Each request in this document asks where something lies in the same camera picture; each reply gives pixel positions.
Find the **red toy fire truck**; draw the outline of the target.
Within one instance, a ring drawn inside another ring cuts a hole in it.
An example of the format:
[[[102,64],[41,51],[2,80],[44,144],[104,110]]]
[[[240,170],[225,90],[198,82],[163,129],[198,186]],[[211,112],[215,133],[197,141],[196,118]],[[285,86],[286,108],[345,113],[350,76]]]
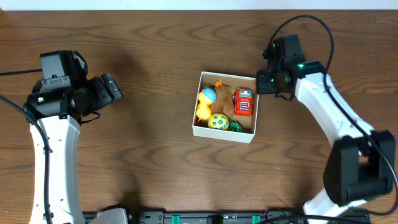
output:
[[[234,114],[238,116],[252,115],[253,92],[249,88],[237,88],[234,94]]]

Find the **brown plush bear with orange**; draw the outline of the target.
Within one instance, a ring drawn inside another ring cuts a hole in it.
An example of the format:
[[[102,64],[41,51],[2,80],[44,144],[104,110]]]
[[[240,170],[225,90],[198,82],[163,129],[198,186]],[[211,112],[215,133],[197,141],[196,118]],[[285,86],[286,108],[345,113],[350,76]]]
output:
[[[224,85],[221,81],[215,83],[214,91],[216,92],[216,101],[210,105],[211,112],[223,113],[229,119],[234,117],[234,103],[232,88]]]

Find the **green round toy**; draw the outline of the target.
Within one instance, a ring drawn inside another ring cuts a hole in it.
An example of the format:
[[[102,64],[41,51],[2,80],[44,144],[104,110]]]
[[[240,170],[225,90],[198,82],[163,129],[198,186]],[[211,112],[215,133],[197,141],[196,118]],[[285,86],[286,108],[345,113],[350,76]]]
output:
[[[242,133],[243,132],[243,127],[242,127],[242,125],[239,122],[233,121],[233,122],[230,122],[229,127],[228,127],[228,131]]]

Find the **yellow ball with blue letters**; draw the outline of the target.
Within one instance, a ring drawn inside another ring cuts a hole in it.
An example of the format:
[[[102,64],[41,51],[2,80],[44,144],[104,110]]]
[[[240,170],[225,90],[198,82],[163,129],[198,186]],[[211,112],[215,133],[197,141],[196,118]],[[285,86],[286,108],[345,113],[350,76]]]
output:
[[[208,119],[208,127],[211,129],[227,130],[229,128],[229,119],[223,113],[212,114]]]

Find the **orange rubber duck blue cap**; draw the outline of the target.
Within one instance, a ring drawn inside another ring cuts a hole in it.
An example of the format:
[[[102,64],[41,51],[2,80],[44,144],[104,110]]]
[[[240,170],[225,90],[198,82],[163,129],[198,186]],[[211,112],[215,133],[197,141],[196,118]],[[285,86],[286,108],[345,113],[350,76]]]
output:
[[[198,94],[196,116],[199,120],[208,120],[212,115],[210,105],[216,101],[216,92],[212,88],[204,88]]]

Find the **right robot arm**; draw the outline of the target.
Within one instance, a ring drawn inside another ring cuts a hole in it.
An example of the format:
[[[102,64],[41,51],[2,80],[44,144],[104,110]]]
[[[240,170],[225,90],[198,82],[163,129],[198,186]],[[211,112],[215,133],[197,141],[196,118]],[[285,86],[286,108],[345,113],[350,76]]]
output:
[[[323,174],[324,188],[303,207],[305,215],[340,217],[391,193],[395,139],[361,119],[334,87],[325,67],[307,61],[297,35],[278,38],[263,52],[266,70],[257,72],[260,95],[298,99],[327,136],[331,153]]]

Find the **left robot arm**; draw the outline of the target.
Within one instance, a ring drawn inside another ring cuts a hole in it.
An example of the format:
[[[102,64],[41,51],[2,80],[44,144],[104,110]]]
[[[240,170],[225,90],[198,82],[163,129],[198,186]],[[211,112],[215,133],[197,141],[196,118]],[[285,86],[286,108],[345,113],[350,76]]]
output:
[[[77,51],[40,55],[43,79],[24,103],[34,143],[34,204],[31,223],[128,223],[125,208],[84,215],[80,205],[77,146],[84,119],[122,97],[110,73],[87,78]]]

